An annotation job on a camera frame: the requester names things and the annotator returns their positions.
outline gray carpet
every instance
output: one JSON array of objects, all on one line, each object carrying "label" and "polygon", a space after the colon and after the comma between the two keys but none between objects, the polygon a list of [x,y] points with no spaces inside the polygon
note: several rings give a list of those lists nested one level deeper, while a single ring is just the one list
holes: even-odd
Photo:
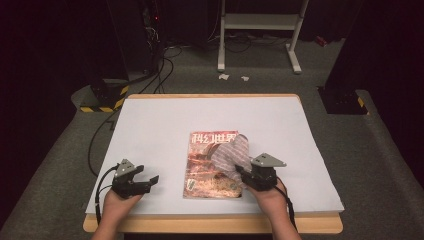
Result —
[{"label": "gray carpet", "polygon": [[[170,49],[166,56],[174,71],[163,85],[165,93],[295,93],[346,210],[344,230],[337,235],[302,235],[304,239],[424,239],[424,192],[403,161],[381,121],[372,98],[358,91],[369,115],[328,115],[317,92],[334,64],[342,42],[325,48],[299,42],[296,54],[303,73],[294,75],[283,44],[254,45],[242,53],[227,51],[228,80],[219,80],[217,51]],[[228,44],[237,50],[243,45]],[[170,70],[166,63],[162,76]],[[242,76],[249,77],[243,81]],[[149,80],[130,87],[137,93]],[[157,83],[146,89],[152,93]],[[70,96],[76,107],[88,88]],[[0,239],[89,239],[82,225],[96,178],[87,164],[90,140],[109,113],[75,117],[37,170],[0,233]],[[109,124],[96,136],[91,162],[98,171],[113,131]],[[176,239],[172,235],[143,235],[142,239]],[[192,236],[179,235],[181,239]],[[255,239],[269,236],[256,236]]]}]

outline striped object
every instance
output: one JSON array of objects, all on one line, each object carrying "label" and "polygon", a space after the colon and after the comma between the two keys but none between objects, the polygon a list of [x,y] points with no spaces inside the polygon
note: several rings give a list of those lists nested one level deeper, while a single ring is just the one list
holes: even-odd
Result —
[{"label": "striped object", "polygon": [[211,156],[215,168],[235,180],[243,188],[246,188],[246,185],[241,181],[240,173],[236,171],[235,165],[243,167],[245,171],[251,171],[251,159],[249,157],[249,141],[242,134],[237,135],[232,142],[219,145]]}]

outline red magazine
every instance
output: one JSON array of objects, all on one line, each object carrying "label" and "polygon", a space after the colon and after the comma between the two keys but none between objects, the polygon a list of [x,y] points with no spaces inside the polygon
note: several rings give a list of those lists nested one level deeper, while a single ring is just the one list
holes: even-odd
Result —
[{"label": "red magazine", "polygon": [[238,198],[242,188],[215,169],[212,153],[234,140],[238,131],[192,132],[184,180],[184,198]]}]

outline magazine cover illustration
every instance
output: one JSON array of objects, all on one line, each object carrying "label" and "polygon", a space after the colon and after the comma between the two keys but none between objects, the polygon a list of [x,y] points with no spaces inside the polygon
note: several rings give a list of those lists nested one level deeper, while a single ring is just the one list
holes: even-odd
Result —
[{"label": "magazine cover illustration", "polygon": [[212,153],[234,140],[238,131],[192,132],[184,180],[184,198],[238,198],[242,188],[215,169]]}]

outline magazine cover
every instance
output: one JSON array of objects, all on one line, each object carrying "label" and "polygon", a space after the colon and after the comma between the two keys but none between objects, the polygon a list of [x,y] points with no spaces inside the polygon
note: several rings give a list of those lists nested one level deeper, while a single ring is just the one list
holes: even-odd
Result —
[{"label": "magazine cover", "polygon": [[215,169],[212,153],[234,140],[238,131],[192,132],[184,180],[184,198],[238,198],[242,188]]}]

